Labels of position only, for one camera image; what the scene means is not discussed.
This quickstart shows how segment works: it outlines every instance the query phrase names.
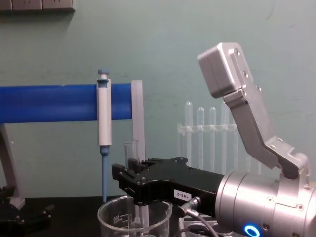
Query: blue horizontal bar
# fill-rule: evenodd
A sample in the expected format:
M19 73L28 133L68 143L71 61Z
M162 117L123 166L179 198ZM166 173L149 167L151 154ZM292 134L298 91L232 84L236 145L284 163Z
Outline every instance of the blue horizontal bar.
M131 84L112 84L112 120L132 119ZM96 85L0 87L0 123L97 120Z

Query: label sticker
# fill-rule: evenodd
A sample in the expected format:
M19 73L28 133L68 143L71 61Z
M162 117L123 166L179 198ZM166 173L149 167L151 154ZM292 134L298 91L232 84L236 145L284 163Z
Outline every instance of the label sticker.
M176 189L174 189L174 197L183 201L189 201L190 199L192 199L190 193L186 193Z

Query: blue led ring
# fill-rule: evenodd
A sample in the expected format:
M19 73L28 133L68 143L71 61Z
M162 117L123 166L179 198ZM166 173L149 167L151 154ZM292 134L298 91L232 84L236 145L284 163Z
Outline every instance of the blue led ring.
M246 234L251 236L251 237L259 237L260 236L260 232L258 231L258 229L252 225L245 226L244 230L245 230Z

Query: wall outlet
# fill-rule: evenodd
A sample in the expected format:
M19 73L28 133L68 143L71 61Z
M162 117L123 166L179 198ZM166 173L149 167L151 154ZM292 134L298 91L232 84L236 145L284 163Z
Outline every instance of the wall outlet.
M42 10L41 0L12 0L14 11Z
M0 0L0 11L12 11L12 1Z
M64 9L64 10L74 10L73 0L42 0L43 9Z

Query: robotic arm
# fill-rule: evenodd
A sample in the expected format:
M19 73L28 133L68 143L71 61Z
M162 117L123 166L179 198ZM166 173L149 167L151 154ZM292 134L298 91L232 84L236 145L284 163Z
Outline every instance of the robotic arm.
M247 152L280 179L233 172L223 176L193 169L185 158L130 160L113 165L113 178L137 205L154 200L183 205L198 197L197 211L234 232L252 237L314 237L316 192L308 182L308 158L278 138L241 47L220 43L198 57L214 98L229 106Z

